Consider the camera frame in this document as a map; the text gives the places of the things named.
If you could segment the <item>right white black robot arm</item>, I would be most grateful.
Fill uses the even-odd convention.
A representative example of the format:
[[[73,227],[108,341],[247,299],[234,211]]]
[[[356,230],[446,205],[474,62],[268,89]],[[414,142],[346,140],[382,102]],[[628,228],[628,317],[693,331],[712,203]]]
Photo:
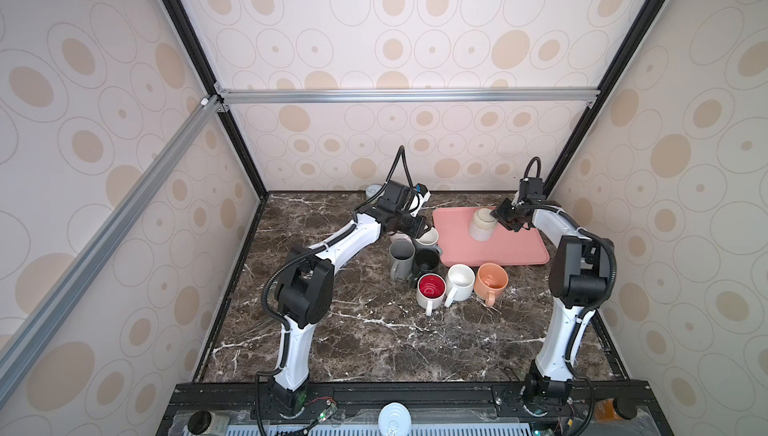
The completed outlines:
[[[613,243],[580,226],[562,207],[546,199],[539,172],[541,159],[530,160],[513,199],[504,199],[491,216],[504,228],[518,232],[537,229],[557,246],[548,278],[553,313],[544,343],[531,363],[521,390],[524,403],[567,401],[573,383],[582,380],[589,390],[582,433],[594,416],[594,386],[579,375],[575,359],[584,332],[597,309],[610,297],[617,279]]]

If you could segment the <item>white ceramic mug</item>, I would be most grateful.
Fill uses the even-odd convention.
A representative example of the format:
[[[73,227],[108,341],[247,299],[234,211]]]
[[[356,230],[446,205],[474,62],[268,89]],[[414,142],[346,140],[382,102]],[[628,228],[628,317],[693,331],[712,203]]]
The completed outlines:
[[[469,299],[473,293],[475,272],[465,264],[452,265],[446,275],[446,297],[444,305],[450,307],[455,302]]]

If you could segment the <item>beige round mug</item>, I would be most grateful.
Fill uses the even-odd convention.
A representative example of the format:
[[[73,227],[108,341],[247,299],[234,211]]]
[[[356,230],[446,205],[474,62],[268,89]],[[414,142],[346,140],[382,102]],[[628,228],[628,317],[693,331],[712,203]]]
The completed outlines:
[[[490,208],[478,208],[470,220],[469,235],[476,241],[488,241],[497,226],[498,220],[492,215]]]

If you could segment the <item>peach cream speckled mug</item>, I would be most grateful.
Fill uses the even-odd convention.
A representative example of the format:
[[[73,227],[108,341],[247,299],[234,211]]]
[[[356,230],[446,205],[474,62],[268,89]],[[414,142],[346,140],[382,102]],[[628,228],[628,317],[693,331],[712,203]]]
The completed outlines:
[[[477,271],[474,292],[486,307],[492,307],[508,286],[507,271],[495,263],[484,263]]]

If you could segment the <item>small grey mug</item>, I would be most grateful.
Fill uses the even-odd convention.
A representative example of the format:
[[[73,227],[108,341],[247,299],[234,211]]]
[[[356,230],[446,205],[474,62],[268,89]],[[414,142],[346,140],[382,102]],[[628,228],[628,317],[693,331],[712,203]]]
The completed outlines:
[[[432,227],[426,231],[420,238],[414,238],[413,244],[417,250],[430,250],[438,255],[442,254],[442,248],[439,246],[439,232]]]

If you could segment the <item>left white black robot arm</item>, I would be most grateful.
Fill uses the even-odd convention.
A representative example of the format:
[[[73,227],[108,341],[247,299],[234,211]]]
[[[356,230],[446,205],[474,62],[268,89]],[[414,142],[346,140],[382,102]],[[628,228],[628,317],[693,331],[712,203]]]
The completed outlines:
[[[430,196],[413,182],[401,146],[382,188],[356,206],[350,222],[316,244],[293,248],[265,283],[261,305],[281,325],[281,340],[275,368],[257,378],[266,380],[283,413],[295,416],[305,405],[313,334],[330,310],[336,274],[385,234],[426,233],[430,225],[419,212]]]

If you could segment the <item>white mug black rim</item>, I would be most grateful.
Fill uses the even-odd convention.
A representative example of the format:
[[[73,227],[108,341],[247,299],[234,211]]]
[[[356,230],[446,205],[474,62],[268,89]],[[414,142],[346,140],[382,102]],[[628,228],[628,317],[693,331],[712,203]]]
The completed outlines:
[[[431,316],[444,303],[446,282],[438,274],[424,274],[417,281],[416,291],[419,306]]]

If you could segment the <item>large grey mug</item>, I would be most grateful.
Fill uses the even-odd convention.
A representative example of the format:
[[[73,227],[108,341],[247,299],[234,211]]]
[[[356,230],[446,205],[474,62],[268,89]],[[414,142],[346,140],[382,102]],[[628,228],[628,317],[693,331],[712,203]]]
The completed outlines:
[[[396,239],[389,247],[390,279],[404,281],[410,278],[415,247],[409,238]]]

